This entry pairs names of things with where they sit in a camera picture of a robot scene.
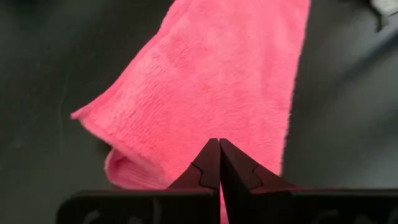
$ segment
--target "gray floor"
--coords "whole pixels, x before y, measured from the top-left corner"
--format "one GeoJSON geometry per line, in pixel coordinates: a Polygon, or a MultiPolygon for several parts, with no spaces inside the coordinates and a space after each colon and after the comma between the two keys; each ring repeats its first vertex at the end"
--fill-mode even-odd
{"type": "MultiPolygon", "coordinates": [[[[109,147],[70,121],[156,33],[170,1],[0,0],[0,223],[53,223],[110,189],[109,147]]],[[[312,3],[284,177],[302,187],[398,187],[398,18],[377,33],[357,1],[312,3]]]]}

